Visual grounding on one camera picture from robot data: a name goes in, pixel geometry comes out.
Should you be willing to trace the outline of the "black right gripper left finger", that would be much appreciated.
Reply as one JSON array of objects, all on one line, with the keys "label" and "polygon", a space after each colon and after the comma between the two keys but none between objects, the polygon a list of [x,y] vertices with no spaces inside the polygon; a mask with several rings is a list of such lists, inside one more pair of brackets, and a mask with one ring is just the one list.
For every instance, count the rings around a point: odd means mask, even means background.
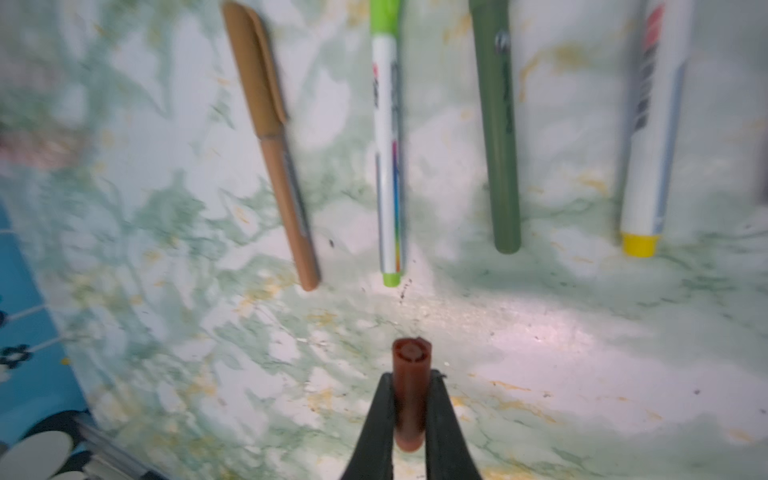
[{"label": "black right gripper left finger", "polygon": [[396,419],[393,375],[384,373],[380,377],[360,436],[341,480],[394,478],[392,453]]}]

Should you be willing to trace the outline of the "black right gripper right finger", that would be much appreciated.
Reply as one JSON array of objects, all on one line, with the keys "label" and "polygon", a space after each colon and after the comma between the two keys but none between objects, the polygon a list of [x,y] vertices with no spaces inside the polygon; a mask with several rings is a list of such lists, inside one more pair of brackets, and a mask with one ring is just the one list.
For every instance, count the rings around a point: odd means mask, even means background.
[{"label": "black right gripper right finger", "polygon": [[425,442],[428,480],[482,480],[438,370],[430,372]]}]

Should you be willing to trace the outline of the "small brown cap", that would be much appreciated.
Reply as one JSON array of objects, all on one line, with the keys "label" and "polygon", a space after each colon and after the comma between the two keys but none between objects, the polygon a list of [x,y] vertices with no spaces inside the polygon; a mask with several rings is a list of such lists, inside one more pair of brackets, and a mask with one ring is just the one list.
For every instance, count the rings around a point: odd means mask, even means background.
[{"label": "small brown cap", "polygon": [[417,451],[424,442],[431,353],[431,343],[421,337],[400,338],[392,345],[394,440],[406,453]]}]

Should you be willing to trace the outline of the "dark green pen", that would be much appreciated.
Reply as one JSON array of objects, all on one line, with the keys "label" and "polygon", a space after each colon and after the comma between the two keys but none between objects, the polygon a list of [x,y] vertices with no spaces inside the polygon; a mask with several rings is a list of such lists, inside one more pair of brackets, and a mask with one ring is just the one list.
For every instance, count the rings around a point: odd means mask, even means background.
[{"label": "dark green pen", "polygon": [[491,219],[496,249],[521,248],[512,36],[507,1],[471,1]]}]

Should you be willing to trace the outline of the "white pen light green end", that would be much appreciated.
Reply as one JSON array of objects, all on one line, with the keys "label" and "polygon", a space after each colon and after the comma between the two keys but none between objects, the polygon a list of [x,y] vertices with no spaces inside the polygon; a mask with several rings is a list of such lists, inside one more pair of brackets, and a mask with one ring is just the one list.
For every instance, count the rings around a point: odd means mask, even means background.
[{"label": "white pen light green end", "polygon": [[380,270],[394,288],[402,277],[400,214],[400,102],[398,1],[370,2],[374,141],[377,179]]}]

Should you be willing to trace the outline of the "white pen yellow end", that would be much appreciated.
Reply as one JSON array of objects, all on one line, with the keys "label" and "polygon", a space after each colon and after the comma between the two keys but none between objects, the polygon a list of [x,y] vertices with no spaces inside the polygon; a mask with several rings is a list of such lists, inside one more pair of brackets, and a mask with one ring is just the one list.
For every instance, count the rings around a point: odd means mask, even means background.
[{"label": "white pen yellow end", "polygon": [[695,9],[689,0],[647,3],[620,218],[630,257],[654,256],[663,231]]}]

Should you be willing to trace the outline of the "pink pen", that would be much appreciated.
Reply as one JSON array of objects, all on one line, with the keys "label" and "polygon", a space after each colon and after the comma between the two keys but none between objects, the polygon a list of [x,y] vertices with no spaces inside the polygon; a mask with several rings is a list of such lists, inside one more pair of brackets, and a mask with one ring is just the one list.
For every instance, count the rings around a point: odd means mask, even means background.
[{"label": "pink pen", "polygon": [[761,204],[766,205],[768,202],[768,134],[763,135],[759,155],[757,159],[758,163],[758,199]]}]

